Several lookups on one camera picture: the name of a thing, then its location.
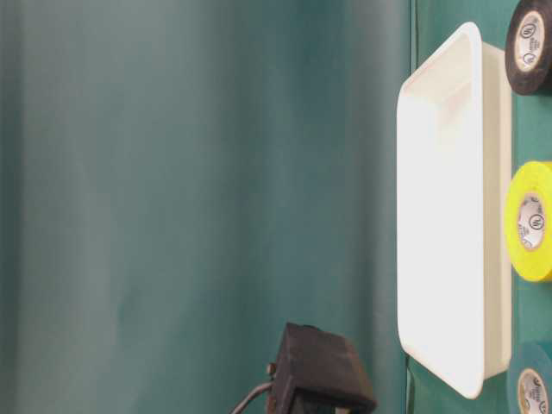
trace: tape roll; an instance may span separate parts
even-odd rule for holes
[[[552,0],[521,0],[506,37],[506,74],[520,95],[552,92]]]
[[[549,414],[552,344],[526,342],[511,358],[506,386],[511,414]]]
[[[529,282],[552,280],[551,214],[552,162],[530,161],[510,183],[504,222],[511,263]]]

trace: tape label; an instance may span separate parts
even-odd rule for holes
[[[544,21],[537,11],[530,11],[521,21],[516,35],[516,64],[528,72],[541,58],[544,45]]]
[[[548,414],[549,398],[537,371],[526,368],[517,380],[517,401],[522,414]]]
[[[546,224],[541,199],[536,194],[525,194],[517,215],[517,233],[525,248],[535,250],[543,242]]]

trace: white tray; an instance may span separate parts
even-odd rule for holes
[[[504,53],[464,23],[398,96],[397,282],[403,348],[467,398],[511,357],[510,178]]]

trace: green surface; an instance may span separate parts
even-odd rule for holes
[[[2,412],[225,413],[288,320],[350,337],[405,412],[407,0],[0,13]]]
[[[464,22],[475,22],[483,41],[505,48],[505,38],[516,0],[416,0],[417,63],[422,63]],[[552,160],[552,98],[513,97],[513,161],[517,169],[527,160]],[[513,274],[513,336],[518,343],[552,340],[550,285],[533,285]],[[480,397],[467,400],[444,385],[412,359],[408,368],[413,389],[410,412],[429,414],[508,412],[505,374],[486,381]]]

